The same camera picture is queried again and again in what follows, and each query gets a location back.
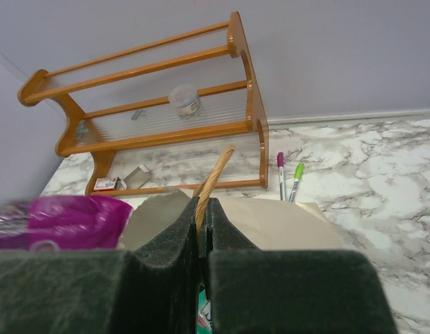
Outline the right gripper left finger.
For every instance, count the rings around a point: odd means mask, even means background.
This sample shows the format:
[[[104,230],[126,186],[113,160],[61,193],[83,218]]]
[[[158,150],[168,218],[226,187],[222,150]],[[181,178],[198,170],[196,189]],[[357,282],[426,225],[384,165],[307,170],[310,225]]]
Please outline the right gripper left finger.
[[[191,200],[136,250],[0,250],[0,333],[195,333]]]

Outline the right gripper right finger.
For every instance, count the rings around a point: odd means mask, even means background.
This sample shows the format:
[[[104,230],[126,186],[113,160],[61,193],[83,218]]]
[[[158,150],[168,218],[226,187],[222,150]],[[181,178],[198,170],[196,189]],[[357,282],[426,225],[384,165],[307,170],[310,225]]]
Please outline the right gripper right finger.
[[[209,203],[215,333],[396,333],[378,274],[357,251],[262,250]]]

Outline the beige paper bag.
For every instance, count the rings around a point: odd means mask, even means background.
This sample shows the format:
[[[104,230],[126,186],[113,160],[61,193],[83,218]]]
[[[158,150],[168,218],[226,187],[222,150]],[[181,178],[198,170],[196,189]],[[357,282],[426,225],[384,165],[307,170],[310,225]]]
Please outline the beige paper bag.
[[[168,190],[151,196],[134,209],[118,242],[118,248],[136,250],[171,226],[191,199],[198,239],[209,226],[209,201],[223,169],[233,155],[229,145],[220,155],[208,178],[194,191]],[[333,224],[314,203],[219,196],[228,221],[258,248],[265,251],[341,249]]]

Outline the purple snack pouch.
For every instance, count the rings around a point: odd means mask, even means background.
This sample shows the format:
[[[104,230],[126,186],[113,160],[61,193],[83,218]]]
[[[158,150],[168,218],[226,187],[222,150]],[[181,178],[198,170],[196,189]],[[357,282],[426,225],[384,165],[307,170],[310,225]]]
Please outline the purple snack pouch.
[[[0,202],[0,251],[114,249],[132,210],[107,196]]]

